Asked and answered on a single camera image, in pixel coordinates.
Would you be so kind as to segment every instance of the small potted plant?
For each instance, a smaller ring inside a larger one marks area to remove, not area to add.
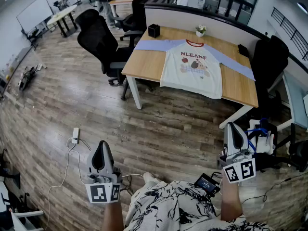
[[[197,29],[197,31],[196,31],[197,36],[202,37],[204,35],[205,31],[206,31],[206,26],[199,25],[199,26],[196,27],[196,29]]]

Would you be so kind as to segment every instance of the power strip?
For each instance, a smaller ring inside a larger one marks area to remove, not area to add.
[[[74,128],[73,130],[72,143],[73,144],[79,143],[79,128]]]

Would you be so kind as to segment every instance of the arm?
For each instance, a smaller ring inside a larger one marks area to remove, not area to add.
[[[222,171],[221,220],[231,221],[243,213],[237,183],[230,184]]]
[[[104,212],[103,231],[123,231],[123,216],[121,202],[107,204]]]

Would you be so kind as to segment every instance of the white cable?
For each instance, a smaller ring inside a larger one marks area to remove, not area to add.
[[[132,174],[132,175],[139,175],[143,178],[143,175],[140,175],[140,174]],[[125,175],[125,176],[122,176],[122,178],[127,177],[127,176],[132,176],[132,175]]]
[[[68,165],[69,165],[69,154],[70,154],[70,152],[77,152],[77,153],[78,153],[78,171],[79,171],[79,178],[80,178],[81,183],[85,185],[85,183],[83,183],[83,181],[81,180],[81,174],[80,174],[80,167],[79,167],[79,163],[80,163],[80,153],[79,153],[78,151],[74,151],[74,150],[73,150],[74,147],[76,146],[76,144],[74,144],[72,148],[69,148],[68,145],[67,145],[68,141],[69,141],[69,140],[72,140],[72,139],[73,139],[73,137],[69,138],[69,139],[66,141],[66,148],[68,149],[68,154],[67,154],[67,165],[66,165],[66,168],[65,168],[65,176],[64,176],[64,179],[63,179],[63,181],[62,181],[62,183],[61,183],[60,186],[52,186],[52,187],[50,187],[49,190],[48,190],[48,194],[47,194],[47,196],[48,196],[48,217],[47,217],[47,225],[46,225],[46,228],[45,228],[44,230],[46,230],[46,229],[48,228],[48,224],[49,224],[49,216],[50,216],[50,200],[49,200],[49,193],[50,193],[50,190],[51,190],[52,188],[60,188],[60,187],[63,186],[64,181],[65,181],[66,176],[67,176],[67,169],[68,169]]]
[[[212,205],[213,205],[213,203],[212,203]],[[216,207],[215,207],[215,205],[213,205],[213,207],[214,207],[214,208],[215,208],[216,210],[219,210],[219,211],[221,211],[221,209],[218,209],[218,208],[216,208]]]
[[[220,180],[220,183],[219,183],[219,188],[220,188],[220,184],[221,184],[221,182],[222,182],[222,178],[221,178],[221,180]],[[222,195],[222,193],[219,191],[219,193],[220,193],[220,195]],[[214,206],[215,207],[215,206]]]

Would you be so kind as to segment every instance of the white flower pot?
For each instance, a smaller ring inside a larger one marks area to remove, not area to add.
[[[201,32],[199,32],[199,31],[196,31],[196,34],[197,34],[198,37],[202,37],[202,36],[204,36],[205,32],[204,32],[204,33],[201,33]]]

